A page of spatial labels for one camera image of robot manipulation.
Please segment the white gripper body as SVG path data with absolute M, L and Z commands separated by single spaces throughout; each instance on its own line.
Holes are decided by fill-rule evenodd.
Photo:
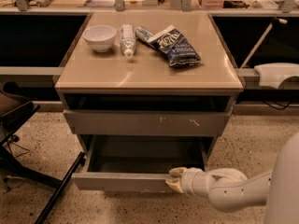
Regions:
M 180 179 L 183 193 L 188 197 L 207 198 L 214 184 L 215 177 L 213 175 L 197 168 L 186 169 Z

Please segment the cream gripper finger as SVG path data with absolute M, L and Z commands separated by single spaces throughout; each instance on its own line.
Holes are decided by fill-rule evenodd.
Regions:
M 182 186 L 180 184 L 180 180 L 178 178 L 174 179 L 166 179 L 165 183 L 168 185 L 169 188 L 172 190 L 178 192 L 178 193 L 183 193 Z
M 183 173 L 186 171 L 187 171 L 186 167 L 178 167 L 178 168 L 171 169 L 169 171 L 169 174 L 174 177 L 181 177 L 183 175 Z

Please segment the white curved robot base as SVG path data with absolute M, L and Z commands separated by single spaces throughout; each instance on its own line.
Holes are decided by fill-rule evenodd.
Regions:
M 259 85 L 278 89 L 290 77 L 299 77 L 299 64 L 265 63 L 256 65 L 254 70 L 259 74 Z

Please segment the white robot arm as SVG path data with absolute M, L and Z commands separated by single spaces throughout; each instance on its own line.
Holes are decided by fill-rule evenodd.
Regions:
M 179 167 L 165 183 L 189 197 L 205 197 L 222 212 L 265 207 L 264 224 L 299 224 L 299 133 L 278 153 L 273 169 L 246 177 L 233 168 L 203 171 Z

